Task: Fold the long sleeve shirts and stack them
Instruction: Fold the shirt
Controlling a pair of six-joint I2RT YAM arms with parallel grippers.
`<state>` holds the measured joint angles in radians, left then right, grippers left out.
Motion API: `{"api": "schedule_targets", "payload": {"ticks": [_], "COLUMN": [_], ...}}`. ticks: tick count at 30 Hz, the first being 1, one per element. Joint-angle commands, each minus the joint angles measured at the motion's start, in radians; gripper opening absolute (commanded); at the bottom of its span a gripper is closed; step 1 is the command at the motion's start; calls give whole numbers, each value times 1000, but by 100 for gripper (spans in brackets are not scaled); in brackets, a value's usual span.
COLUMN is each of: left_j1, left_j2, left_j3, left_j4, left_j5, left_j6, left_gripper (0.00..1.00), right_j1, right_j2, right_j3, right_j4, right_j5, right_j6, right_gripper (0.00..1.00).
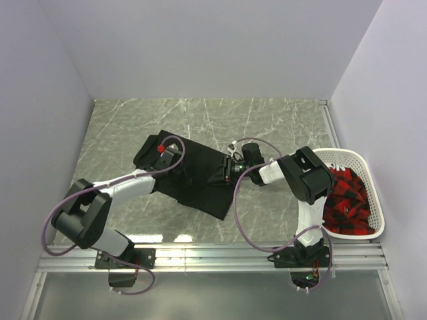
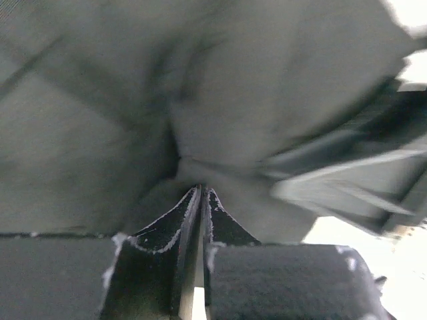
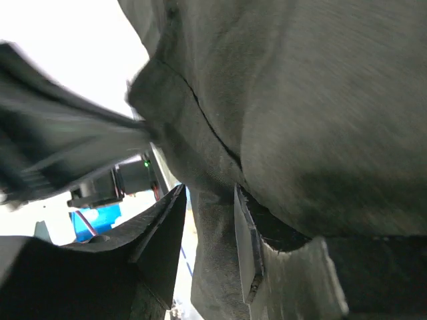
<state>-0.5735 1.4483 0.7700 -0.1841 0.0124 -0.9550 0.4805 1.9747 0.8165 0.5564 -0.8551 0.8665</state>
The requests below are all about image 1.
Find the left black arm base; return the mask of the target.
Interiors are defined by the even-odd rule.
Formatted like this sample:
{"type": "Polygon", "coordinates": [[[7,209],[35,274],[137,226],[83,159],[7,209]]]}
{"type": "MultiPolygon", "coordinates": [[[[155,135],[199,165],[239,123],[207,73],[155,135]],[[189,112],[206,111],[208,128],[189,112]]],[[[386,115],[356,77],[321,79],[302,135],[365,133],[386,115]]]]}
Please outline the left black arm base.
{"type": "Polygon", "coordinates": [[[128,264],[139,265],[147,269],[153,269],[155,265],[156,249],[154,248],[132,248],[127,249],[121,256],[115,259],[108,254],[99,251],[95,259],[95,269],[132,269],[128,264]]]}

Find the black long sleeve shirt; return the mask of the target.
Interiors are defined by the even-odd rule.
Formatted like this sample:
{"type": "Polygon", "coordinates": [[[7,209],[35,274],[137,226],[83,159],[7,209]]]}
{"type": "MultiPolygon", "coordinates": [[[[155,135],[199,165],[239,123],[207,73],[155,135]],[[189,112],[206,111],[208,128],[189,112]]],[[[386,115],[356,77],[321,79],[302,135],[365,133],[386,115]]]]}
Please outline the black long sleeve shirt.
{"type": "MultiPolygon", "coordinates": [[[[160,145],[179,145],[177,139],[163,142],[171,135],[165,130],[149,135],[133,158],[136,168],[157,171],[173,165],[179,156],[165,165],[160,163],[161,155],[158,151],[160,145]]],[[[156,176],[154,191],[223,221],[232,204],[235,183],[212,183],[210,178],[220,169],[226,155],[184,137],[181,140],[185,145],[183,161],[175,169],[156,176]]]]}

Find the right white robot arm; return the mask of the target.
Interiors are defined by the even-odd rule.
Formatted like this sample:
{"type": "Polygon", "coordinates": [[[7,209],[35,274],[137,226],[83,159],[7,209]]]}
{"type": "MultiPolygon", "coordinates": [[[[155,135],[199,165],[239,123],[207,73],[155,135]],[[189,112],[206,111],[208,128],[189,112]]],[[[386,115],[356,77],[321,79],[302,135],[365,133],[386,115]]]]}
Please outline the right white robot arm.
{"type": "Polygon", "coordinates": [[[237,208],[237,195],[242,179],[256,170],[256,183],[268,185],[285,179],[293,195],[298,200],[298,228],[297,233],[287,244],[266,249],[253,243],[244,233],[238,219],[238,212],[234,212],[236,225],[246,242],[266,253],[277,253],[286,247],[294,246],[296,263],[307,267],[317,259],[318,251],[323,249],[323,236],[328,233],[323,230],[323,212],[327,197],[334,185],[334,176],[325,163],[308,146],[302,147],[290,155],[272,159],[268,163],[260,163],[248,167],[241,172],[234,188],[233,206],[237,208]]]}

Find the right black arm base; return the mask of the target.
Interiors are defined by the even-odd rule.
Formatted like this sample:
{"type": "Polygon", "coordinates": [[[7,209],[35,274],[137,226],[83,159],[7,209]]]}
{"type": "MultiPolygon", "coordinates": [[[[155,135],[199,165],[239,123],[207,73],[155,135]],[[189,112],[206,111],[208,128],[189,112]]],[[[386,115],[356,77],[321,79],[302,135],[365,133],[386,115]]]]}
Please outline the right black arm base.
{"type": "Polygon", "coordinates": [[[327,267],[330,264],[330,257],[330,249],[327,246],[321,246],[318,249],[293,246],[273,253],[267,257],[267,260],[272,262],[275,268],[293,269],[327,267]]]}

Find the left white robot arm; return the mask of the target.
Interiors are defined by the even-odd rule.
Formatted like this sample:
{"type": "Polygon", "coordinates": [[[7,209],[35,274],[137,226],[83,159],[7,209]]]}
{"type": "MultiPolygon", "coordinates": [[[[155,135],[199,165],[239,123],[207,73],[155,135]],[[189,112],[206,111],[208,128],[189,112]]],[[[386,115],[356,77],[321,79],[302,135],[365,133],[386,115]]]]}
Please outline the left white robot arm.
{"type": "Polygon", "coordinates": [[[136,169],[127,175],[108,181],[90,183],[77,181],[69,193],[49,213],[42,231],[42,246],[46,253],[60,256],[70,252],[66,249],[55,253],[47,248],[45,232],[48,225],[65,235],[74,247],[97,249],[111,255],[119,268],[129,267],[134,260],[132,242],[120,232],[105,226],[114,203],[123,203],[139,195],[148,195],[154,190],[156,178],[175,169],[185,155],[185,149],[159,146],[160,162],[169,167],[157,171],[136,169]]]}

